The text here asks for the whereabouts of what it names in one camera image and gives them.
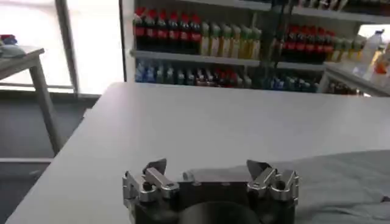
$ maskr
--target metal gripper jaw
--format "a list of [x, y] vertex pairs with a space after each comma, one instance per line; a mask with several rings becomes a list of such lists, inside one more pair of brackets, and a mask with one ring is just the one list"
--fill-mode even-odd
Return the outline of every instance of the metal gripper jaw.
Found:
[[299, 176], [293, 170], [278, 173], [268, 163], [248, 160], [247, 167], [253, 181], [248, 182], [247, 191], [254, 192], [257, 197], [270, 195], [274, 200], [294, 200], [298, 204]]
[[141, 202], [155, 201], [159, 194], [170, 199], [179, 191], [179, 184], [164, 176], [166, 159], [150, 162], [143, 174], [133, 176], [126, 172], [122, 178], [124, 204], [129, 207], [133, 199]]

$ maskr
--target gray floor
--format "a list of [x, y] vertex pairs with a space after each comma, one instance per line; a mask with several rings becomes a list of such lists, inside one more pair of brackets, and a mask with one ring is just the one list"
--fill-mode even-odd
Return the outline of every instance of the gray floor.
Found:
[[[94, 100], [56, 100], [61, 134], [68, 139]], [[47, 157], [53, 152], [39, 106], [33, 97], [9, 99], [0, 93], [0, 157]], [[34, 185], [46, 165], [0, 164], [0, 223]]]

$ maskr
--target white counter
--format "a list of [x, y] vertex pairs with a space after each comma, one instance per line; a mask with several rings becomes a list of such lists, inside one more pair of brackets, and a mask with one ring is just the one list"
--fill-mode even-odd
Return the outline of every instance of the white counter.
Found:
[[250, 89], [111, 86], [7, 224], [125, 224], [121, 177], [167, 158], [201, 167], [390, 149], [390, 99]]

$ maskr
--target shelf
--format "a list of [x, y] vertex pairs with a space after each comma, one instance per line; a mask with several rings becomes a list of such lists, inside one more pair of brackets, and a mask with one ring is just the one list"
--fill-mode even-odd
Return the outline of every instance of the shelf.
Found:
[[222, 57], [211, 57], [211, 56], [191, 55], [191, 54], [172, 54], [172, 53], [153, 52], [153, 51], [131, 50], [130, 54], [135, 58], [149, 58], [149, 59], [171, 60], [171, 61], [191, 61], [191, 62], [199, 62], [199, 63], [243, 65], [243, 66], [251, 66], [251, 67], [257, 67], [260, 64], [260, 61], [258, 60], [222, 58]]
[[304, 7], [294, 7], [292, 10], [293, 15], [304, 15], [349, 21], [358, 21], [371, 24], [388, 24], [390, 23], [390, 16], [375, 16], [358, 13], [339, 12], [332, 10], [320, 10]]
[[305, 64], [305, 63], [291, 63], [291, 62], [279, 62], [277, 68], [282, 69], [297, 69], [297, 70], [307, 70], [307, 71], [323, 71], [325, 69], [324, 65], [314, 65], [314, 64]]
[[180, 0], [183, 2], [195, 2], [208, 5], [220, 5], [233, 8], [251, 9], [259, 11], [270, 11], [271, 4], [255, 1], [239, 1], [239, 0]]

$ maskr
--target gray cloth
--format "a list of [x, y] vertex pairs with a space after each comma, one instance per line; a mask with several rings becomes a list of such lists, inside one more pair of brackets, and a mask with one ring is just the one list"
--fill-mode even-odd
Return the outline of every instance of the gray cloth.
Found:
[[[296, 223], [390, 223], [390, 150], [271, 165], [278, 170], [296, 170], [302, 178]], [[251, 180], [246, 166], [190, 170], [183, 176], [197, 181]]]

